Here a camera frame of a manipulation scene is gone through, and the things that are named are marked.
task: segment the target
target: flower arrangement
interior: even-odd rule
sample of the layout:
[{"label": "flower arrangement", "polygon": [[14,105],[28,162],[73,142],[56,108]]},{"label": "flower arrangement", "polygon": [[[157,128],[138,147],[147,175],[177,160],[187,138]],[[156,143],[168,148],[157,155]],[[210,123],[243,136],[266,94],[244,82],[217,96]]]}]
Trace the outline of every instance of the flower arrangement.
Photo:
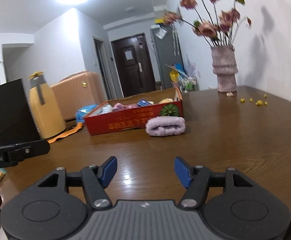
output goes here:
[{"label": "flower arrangement", "polygon": [[209,17],[208,20],[204,20],[197,11],[196,7],[198,5],[198,2],[196,0],[181,0],[180,6],[186,8],[187,10],[195,10],[199,16],[198,20],[195,20],[193,24],[191,24],[185,21],[181,17],[181,15],[178,15],[175,12],[167,11],[164,13],[163,16],[164,24],[169,25],[173,24],[178,20],[181,20],[191,25],[193,32],[197,36],[204,37],[211,47],[230,46],[233,48],[233,43],[237,36],[238,29],[240,28],[242,23],[247,21],[247,26],[249,28],[251,28],[252,25],[250,18],[244,17],[243,19],[241,19],[241,15],[236,9],[236,3],[244,5],[245,0],[234,0],[233,8],[229,11],[221,11],[220,15],[217,14],[215,6],[215,4],[220,0],[209,0],[214,7],[214,13],[216,17],[215,21],[213,21],[204,0],[201,1],[205,10],[207,11],[207,15]]}]

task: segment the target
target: thermos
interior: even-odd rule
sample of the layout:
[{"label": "thermos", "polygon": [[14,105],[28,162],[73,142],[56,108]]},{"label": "thermos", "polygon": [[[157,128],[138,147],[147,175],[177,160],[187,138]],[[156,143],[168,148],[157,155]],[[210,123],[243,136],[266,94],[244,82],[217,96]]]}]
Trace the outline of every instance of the thermos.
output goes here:
[{"label": "thermos", "polygon": [[44,79],[43,72],[29,76],[30,107],[43,139],[61,133],[66,128],[55,95]]}]

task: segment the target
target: red box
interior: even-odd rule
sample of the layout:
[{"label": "red box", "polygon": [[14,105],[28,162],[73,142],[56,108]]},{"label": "red box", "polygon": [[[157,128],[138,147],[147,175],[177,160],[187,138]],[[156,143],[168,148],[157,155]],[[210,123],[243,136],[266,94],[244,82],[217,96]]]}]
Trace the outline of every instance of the red box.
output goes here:
[{"label": "red box", "polygon": [[[165,98],[172,98],[174,102],[156,104]],[[146,101],[153,101],[155,104],[150,106],[142,106],[133,109],[126,109],[121,111],[114,111],[107,114],[92,115],[101,111],[106,104],[114,106],[116,103],[123,105],[136,104],[141,99]],[[138,94],[122,99],[109,100],[97,108],[93,109],[84,117],[85,124],[90,135],[121,132],[135,128],[145,128],[149,119],[160,115],[161,109],[165,105],[174,104],[179,108],[179,116],[183,117],[182,96],[178,88],[170,88],[161,91],[153,91],[149,93]]]}]

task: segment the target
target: door handle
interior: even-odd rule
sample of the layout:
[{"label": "door handle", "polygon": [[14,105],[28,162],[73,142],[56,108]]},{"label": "door handle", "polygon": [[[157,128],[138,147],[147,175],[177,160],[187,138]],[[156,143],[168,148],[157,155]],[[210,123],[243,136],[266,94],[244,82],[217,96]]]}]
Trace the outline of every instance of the door handle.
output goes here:
[{"label": "door handle", "polygon": [[140,71],[140,72],[143,72],[142,65],[141,65],[140,62],[139,62],[139,71]]}]

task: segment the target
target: brown wooden table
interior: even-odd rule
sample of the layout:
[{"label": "brown wooden table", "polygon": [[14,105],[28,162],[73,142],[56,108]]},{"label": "brown wooden table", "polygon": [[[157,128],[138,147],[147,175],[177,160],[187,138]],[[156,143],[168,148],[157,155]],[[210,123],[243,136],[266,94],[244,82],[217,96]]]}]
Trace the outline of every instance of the brown wooden table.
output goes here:
[{"label": "brown wooden table", "polygon": [[[236,167],[280,198],[291,210],[291,103],[267,94],[267,106],[249,99],[264,92],[239,87],[233,98],[216,90],[184,94],[186,132],[154,138],[144,129],[90,136],[87,129],[51,145],[47,155],[8,168],[1,183],[4,202],[56,167],[79,171],[118,158],[118,171],[108,187],[117,199],[175,199],[185,190],[174,174],[176,156],[192,165],[224,172]],[[212,190],[209,197],[221,190]],[[81,189],[70,192],[83,200]]]}]

